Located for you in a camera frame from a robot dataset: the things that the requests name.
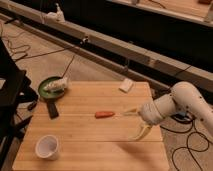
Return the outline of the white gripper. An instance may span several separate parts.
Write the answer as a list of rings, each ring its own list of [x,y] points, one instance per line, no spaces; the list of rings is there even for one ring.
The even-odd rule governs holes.
[[[151,131],[150,125],[158,125],[162,122],[165,117],[163,113],[165,112],[165,106],[162,103],[157,103],[150,101],[145,103],[140,111],[138,108],[132,108],[130,110],[124,111],[121,114],[123,116],[138,116],[140,114],[141,118],[145,121],[139,125],[139,129],[136,135],[129,138],[130,141],[139,141],[145,138]]]

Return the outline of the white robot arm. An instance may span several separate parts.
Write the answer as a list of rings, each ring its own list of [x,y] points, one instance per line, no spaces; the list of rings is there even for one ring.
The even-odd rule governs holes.
[[[129,137],[130,141],[139,141],[149,134],[154,125],[179,112],[190,113],[202,121],[203,126],[213,136],[213,109],[199,90],[191,83],[176,83],[168,94],[133,108],[124,115],[139,115],[141,123],[138,133]]]

